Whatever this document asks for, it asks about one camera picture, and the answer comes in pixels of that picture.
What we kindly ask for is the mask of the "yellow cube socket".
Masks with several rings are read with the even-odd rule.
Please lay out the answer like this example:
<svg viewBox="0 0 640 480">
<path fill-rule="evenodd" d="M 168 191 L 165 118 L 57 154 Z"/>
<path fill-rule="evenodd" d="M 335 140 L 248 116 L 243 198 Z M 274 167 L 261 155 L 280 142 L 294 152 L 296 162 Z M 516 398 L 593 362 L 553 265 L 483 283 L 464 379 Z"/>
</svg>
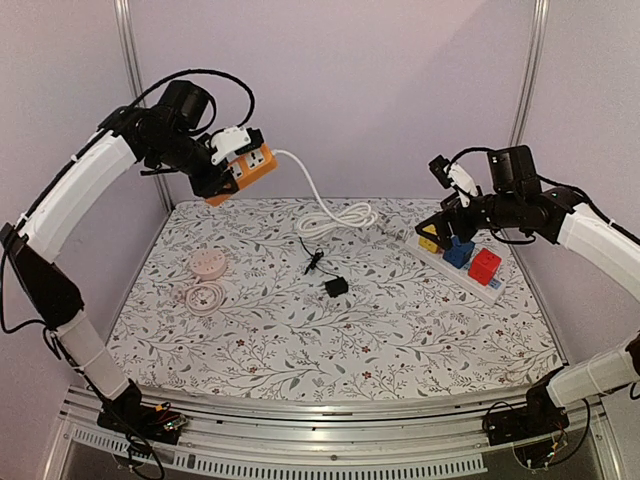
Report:
<svg viewBox="0 0 640 480">
<path fill-rule="evenodd" d="M 422 236 L 418 237 L 418 245 L 433 254 L 437 254 L 440 251 L 440 247 L 433 241 L 428 240 Z"/>
</svg>

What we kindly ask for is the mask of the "blue cube socket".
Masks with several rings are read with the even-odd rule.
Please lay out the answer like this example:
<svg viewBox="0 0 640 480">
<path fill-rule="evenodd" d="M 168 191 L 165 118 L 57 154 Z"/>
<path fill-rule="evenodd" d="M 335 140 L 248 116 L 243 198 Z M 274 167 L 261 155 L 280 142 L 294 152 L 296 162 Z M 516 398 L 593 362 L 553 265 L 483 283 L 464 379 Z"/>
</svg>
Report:
<svg viewBox="0 0 640 480">
<path fill-rule="evenodd" d="M 475 249 L 473 241 L 461 242 L 457 236 L 451 238 L 452 246 L 443 253 L 443 260 L 455 267 L 462 269 L 471 259 Z"/>
</svg>

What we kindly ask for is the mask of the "orange power strip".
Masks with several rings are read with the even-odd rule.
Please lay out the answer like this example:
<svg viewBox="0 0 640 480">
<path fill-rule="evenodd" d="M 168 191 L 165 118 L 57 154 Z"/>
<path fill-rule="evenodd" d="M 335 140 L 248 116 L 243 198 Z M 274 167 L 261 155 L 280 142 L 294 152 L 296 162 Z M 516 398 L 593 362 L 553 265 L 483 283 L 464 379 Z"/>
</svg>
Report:
<svg viewBox="0 0 640 480">
<path fill-rule="evenodd" d="M 235 194 L 247 189 L 278 167 L 272 150 L 264 143 L 258 149 L 237 157 L 227 169 L 231 179 L 223 183 L 223 191 L 206 199 L 212 206 L 219 206 Z"/>
</svg>

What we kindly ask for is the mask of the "red cube socket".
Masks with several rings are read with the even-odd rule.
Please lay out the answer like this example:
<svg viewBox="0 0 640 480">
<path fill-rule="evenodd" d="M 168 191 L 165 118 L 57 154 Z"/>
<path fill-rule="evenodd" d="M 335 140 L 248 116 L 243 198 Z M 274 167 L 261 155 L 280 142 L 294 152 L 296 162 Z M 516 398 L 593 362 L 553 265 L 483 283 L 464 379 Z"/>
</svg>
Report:
<svg viewBox="0 0 640 480">
<path fill-rule="evenodd" d="M 482 286 L 494 279 L 502 258 L 487 248 L 481 249 L 472 259 L 468 275 Z"/>
</svg>

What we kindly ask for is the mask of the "white multicolour power strip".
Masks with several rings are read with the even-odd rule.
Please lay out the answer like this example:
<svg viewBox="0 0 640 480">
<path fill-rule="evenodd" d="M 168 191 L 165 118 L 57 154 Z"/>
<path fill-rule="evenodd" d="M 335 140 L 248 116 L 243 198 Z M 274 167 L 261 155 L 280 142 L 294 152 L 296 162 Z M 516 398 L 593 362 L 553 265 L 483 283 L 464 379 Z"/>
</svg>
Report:
<svg viewBox="0 0 640 480">
<path fill-rule="evenodd" d="M 404 248 L 427 266 L 453 281 L 463 290 L 475 295 L 489 306 L 493 306 L 506 290 L 506 280 L 501 277 L 499 272 L 496 272 L 487 285 L 482 285 L 469 275 L 472 261 L 479 253 L 478 248 L 474 249 L 470 259 L 461 268 L 456 268 L 447 262 L 442 252 L 431 253 L 421 247 L 419 245 L 419 236 L 415 233 L 410 234 L 404 241 Z"/>
</svg>

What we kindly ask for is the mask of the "black adapter with cable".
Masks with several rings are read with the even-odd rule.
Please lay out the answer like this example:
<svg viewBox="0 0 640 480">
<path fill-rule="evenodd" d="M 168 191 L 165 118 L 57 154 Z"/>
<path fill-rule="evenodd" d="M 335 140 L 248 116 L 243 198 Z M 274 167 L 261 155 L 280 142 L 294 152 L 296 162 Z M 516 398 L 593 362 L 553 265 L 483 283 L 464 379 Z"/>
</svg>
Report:
<svg viewBox="0 0 640 480">
<path fill-rule="evenodd" d="M 320 261 L 324 258 L 324 251 L 321 248 L 310 250 L 302 238 L 299 238 L 299 242 L 303 251 L 308 256 L 308 261 L 304 268 L 304 275 L 309 275 L 311 272 L 318 271 L 331 276 L 332 279 L 324 283 L 324 289 L 330 298 L 337 298 L 346 294 L 349 291 L 349 284 L 347 280 L 343 276 L 323 270 L 319 267 Z"/>
</svg>

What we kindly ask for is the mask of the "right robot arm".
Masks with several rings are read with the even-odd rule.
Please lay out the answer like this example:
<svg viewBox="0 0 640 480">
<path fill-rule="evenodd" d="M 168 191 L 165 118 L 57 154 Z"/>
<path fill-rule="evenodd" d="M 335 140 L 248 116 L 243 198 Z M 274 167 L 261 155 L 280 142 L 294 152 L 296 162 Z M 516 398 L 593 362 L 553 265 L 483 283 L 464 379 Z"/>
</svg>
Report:
<svg viewBox="0 0 640 480">
<path fill-rule="evenodd" d="M 639 240 L 598 209 L 580 188 L 540 176 L 526 145 L 482 148 L 493 190 L 484 194 L 459 165 L 467 148 L 447 159 L 437 156 L 429 170 L 452 195 L 439 212 L 417 224 L 417 235 L 443 249 L 454 238 L 471 240 L 478 231 L 516 228 L 531 244 L 542 237 L 589 261 L 633 297 L 639 295 Z M 552 424 L 556 409 L 594 395 L 608 395 L 639 380 L 639 335 L 620 345 L 548 374 L 527 392 L 517 427 L 537 436 Z"/>
</svg>

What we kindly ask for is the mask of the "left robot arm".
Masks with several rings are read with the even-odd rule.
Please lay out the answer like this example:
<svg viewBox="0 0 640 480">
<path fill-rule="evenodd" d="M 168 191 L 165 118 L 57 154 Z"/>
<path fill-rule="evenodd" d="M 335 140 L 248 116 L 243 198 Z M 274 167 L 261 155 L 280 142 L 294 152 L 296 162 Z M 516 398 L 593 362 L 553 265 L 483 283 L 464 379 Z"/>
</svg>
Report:
<svg viewBox="0 0 640 480">
<path fill-rule="evenodd" d="M 5 258 L 40 323 L 55 334 L 98 394 L 114 400 L 109 415 L 128 434 L 148 426 L 148 412 L 125 396 L 133 388 L 131 381 L 88 319 L 79 288 L 55 260 L 94 203 L 138 162 L 149 170 L 185 174 L 193 193 L 204 199 L 233 191 L 231 176 L 197 128 L 213 103 L 203 88 L 173 80 L 153 107 L 114 111 L 21 219 L 1 231 Z"/>
</svg>

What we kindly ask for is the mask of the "pink round power strip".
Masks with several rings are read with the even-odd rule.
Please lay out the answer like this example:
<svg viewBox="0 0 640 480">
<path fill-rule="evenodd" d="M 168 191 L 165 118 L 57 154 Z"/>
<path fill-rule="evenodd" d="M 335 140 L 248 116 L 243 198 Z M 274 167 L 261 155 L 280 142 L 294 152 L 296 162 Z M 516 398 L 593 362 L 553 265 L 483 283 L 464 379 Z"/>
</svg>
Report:
<svg viewBox="0 0 640 480">
<path fill-rule="evenodd" d="M 221 249 L 195 251 L 188 262 L 191 272 L 200 280 L 213 281 L 227 270 L 228 261 Z"/>
</svg>

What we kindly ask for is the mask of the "floral table mat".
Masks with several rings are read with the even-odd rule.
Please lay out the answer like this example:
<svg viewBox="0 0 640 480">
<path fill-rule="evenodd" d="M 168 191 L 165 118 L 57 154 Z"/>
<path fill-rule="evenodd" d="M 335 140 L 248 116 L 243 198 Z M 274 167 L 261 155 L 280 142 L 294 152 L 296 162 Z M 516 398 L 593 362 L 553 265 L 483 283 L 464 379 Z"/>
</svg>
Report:
<svg viewBox="0 0 640 480">
<path fill-rule="evenodd" d="M 160 233 L 107 346 L 141 385 L 189 393 L 332 402 L 400 400 L 535 382 L 564 357 L 510 250 L 506 290 L 493 306 L 404 248 L 435 201 L 376 199 L 379 222 L 338 229 L 319 267 L 349 291 L 330 298 L 308 261 L 296 221 L 304 199 L 179 204 Z M 197 250 L 221 249 L 228 266 L 204 281 Z"/>
</svg>

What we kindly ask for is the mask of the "left aluminium frame post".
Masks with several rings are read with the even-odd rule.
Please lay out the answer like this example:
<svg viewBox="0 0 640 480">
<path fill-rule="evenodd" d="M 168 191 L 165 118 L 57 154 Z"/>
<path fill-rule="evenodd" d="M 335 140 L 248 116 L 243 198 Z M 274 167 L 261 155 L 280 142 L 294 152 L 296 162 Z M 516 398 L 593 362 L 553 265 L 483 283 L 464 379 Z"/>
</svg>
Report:
<svg viewBox="0 0 640 480">
<path fill-rule="evenodd" d="M 128 0 L 114 0 L 113 5 L 125 72 L 131 96 L 135 99 L 142 94 L 143 84 L 135 44 L 130 2 Z M 164 210 L 170 213 L 174 208 L 174 202 L 165 176 L 155 176 L 153 177 L 153 182 Z"/>
</svg>

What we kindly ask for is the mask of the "aluminium frame post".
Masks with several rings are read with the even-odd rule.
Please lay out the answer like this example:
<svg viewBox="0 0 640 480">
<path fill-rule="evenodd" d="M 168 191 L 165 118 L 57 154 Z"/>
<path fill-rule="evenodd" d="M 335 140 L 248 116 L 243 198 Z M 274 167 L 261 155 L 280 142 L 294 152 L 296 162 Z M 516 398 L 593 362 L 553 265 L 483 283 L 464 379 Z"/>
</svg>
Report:
<svg viewBox="0 0 640 480">
<path fill-rule="evenodd" d="M 131 96 L 135 99 L 142 94 L 143 84 L 135 44 L 130 2 L 128 0 L 114 0 L 113 5 L 125 72 Z M 174 202 L 165 176 L 155 176 L 153 177 L 153 182 L 164 210 L 170 213 L 174 208 Z"/>
<path fill-rule="evenodd" d="M 524 75 L 518 96 L 514 121 L 508 144 L 518 145 L 523 141 L 531 105 L 535 94 L 536 80 L 544 53 L 544 43 L 549 18 L 550 1 L 535 0 L 531 21 L 529 45 L 524 65 Z"/>
</svg>

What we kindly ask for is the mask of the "front aluminium rail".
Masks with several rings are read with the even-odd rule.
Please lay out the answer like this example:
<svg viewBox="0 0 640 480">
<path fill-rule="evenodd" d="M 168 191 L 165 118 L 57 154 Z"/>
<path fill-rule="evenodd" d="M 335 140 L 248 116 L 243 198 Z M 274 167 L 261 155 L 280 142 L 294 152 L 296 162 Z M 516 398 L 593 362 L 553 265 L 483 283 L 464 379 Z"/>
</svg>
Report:
<svg viewBox="0 0 640 480">
<path fill-rule="evenodd" d="M 512 444 L 491 445 L 481 423 L 524 403 L 520 387 L 454 396 L 304 403 L 145 388 L 187 416 L 174 445 L 157 447 L 169 477 L 222 479 L 626 479 L 603 403 L 568 410 L 569 443 L 540 470 Z"/>
</svg>

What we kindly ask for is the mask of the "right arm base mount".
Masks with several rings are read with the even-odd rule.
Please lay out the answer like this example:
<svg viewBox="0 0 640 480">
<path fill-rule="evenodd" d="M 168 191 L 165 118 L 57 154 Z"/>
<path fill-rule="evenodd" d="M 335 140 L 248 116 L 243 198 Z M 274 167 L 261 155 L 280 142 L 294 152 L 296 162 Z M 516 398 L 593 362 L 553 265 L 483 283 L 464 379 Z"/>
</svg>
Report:
<svg viewBox="0 0 640 480">
<path fill-rule="evenodd" d="M 494 403 L 482 419 L 482 429 L 491 446 L 524 441 L 513 451 L 516 460 L 528 470 L 546 469 L 567 445 L 569 418 L 563 408 L 544 397 L 527 398 L 514 407 L 505 401 Z"/>
</svg>

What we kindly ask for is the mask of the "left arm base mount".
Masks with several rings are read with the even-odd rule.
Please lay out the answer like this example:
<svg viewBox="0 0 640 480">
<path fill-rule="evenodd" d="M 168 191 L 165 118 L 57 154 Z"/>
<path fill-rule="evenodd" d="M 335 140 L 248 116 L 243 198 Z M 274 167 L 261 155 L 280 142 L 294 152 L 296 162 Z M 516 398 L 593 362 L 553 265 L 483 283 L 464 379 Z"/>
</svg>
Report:
<svg viewBox="0 0 640 480">
<path fill-rule="evenodd" d="M 189 419 L 175 412 L 169 403 L 149 407 L 141 404 L 137 397 L 123 397 L 109 400 L 103 404 L 97 424 L 114 432 L 134 435 L 141 434 L 144 439 L 176 445 L 182 428 Z"/>
</svg>

